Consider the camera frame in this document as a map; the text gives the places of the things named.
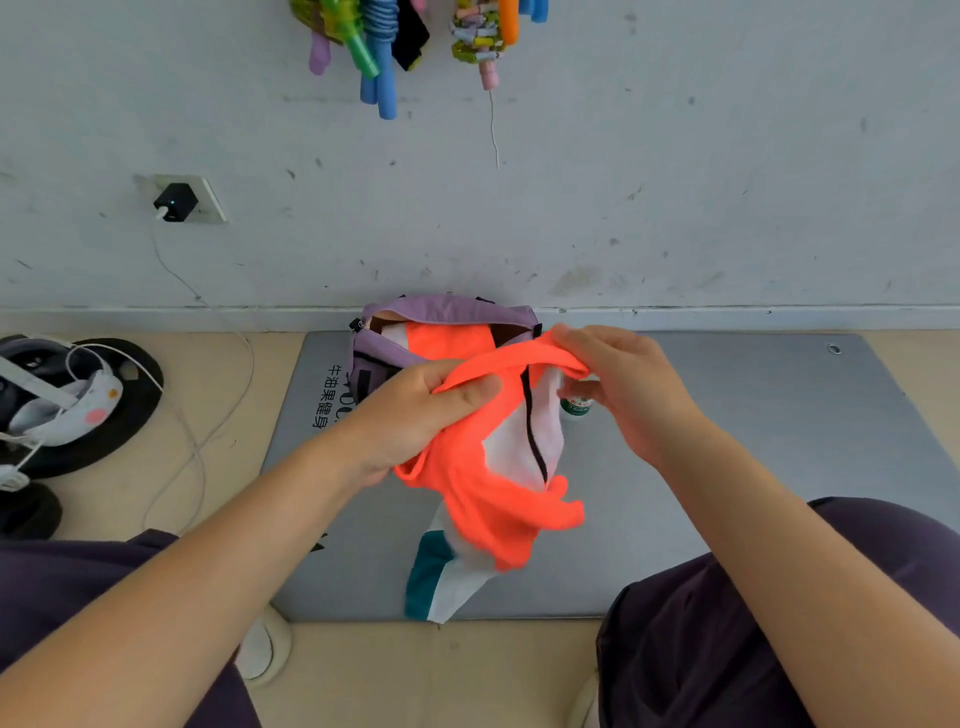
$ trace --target teal fabric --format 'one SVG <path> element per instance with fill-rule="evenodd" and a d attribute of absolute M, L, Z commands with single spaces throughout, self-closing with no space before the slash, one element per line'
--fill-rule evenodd
<path fill-rule="evenodd" d="M 407 596 L 403 607 L 406 618 L 426 621 L 440 575 L 455 557 L 442 531 L 427 531 L 420 537 L 417 558 L 407 579 Z"/>

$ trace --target purple bag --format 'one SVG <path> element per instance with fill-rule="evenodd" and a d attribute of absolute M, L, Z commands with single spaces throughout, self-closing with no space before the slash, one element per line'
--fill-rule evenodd
<path fill-rule="evenodd" d="M 403 321 L 418 324 L 489 324 L 498 347 L 540 335 L 542 324 L 528 305 L 502 306 L 468 296 L 400 296 L 389 303 L 371 303 L 350 324 L 349 386 L 357 402 L 404 367 L 423 357 L 380 335 L 383 327 Z"/>

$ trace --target bottle label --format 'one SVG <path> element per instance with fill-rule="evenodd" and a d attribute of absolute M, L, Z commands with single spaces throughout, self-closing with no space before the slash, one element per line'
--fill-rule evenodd
<path fill-rule="evenodd" d="M 560 407 L 568 415 L 579 417 L 586 415 L 593 405 L 593 400 L 584 400 L 580 397 L 563 398 L 560 400 Z"/>

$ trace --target dark purple pants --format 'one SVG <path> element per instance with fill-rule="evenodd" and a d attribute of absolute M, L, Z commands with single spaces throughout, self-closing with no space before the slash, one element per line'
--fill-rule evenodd
<path fill-rule="evenodd" d="M 125 543 L 0 541 L 0 671 L 176 539 L 162 531 L 145 531 Z M 232 662 L 186 726 L 259 728 Z"/>
<path fill-rule="evenodd" d="M 960 635 L 960 535 L 881 500 L 822 498 L 810 505 Z M 710 554 L 624 589 L 600 629 L 597 661 L 606 728 L 813 728 Z"/>

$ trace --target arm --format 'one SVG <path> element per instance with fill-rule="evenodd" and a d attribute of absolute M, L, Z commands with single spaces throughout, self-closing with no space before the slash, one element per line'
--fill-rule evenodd
<path fill-rule="evenodd" d="M 268 600 L 357 490 L 491 399 L 405 370 L 0 675 L 0 726 L 180 728 Z"/>
<path fill-rule="evenodd" d="M 660 471 L 753 613 L 819 728 L 947 728 L 960 639 L 697 408 L 652 339 L 554 329 L 596 399 Z"/>

